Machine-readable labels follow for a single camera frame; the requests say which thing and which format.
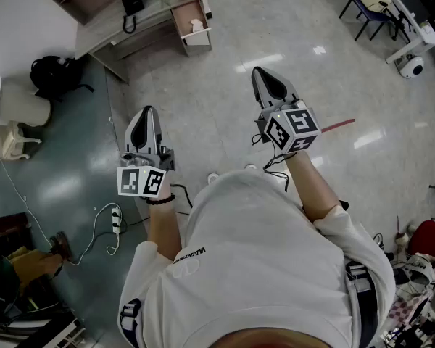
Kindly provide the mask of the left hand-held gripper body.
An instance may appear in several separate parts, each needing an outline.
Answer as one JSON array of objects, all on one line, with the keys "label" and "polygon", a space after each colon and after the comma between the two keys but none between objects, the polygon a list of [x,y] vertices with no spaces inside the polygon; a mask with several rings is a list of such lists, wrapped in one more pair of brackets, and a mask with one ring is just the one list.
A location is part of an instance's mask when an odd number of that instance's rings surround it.
[{"label": "left hand-held gripper body", "polygon": [[156,154],[126,152],[123,166],[117,168],[117,192],[120,196],[137,196],[143,199],[158,198],[167,171],[175,170],[175,154],[161,146]]}]

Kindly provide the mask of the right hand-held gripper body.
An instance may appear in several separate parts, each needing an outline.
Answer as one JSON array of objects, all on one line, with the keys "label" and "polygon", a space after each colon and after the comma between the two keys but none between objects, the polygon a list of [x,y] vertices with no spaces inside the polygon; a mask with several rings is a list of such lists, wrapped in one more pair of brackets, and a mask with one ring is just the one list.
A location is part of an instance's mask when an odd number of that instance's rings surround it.
[{"label": "right hand-held gripper body", "polygon": [[255,122],[263,142],[272,142],[281,154],[305,150],[321,134],[314,112],[301,99],[263,108]]}]

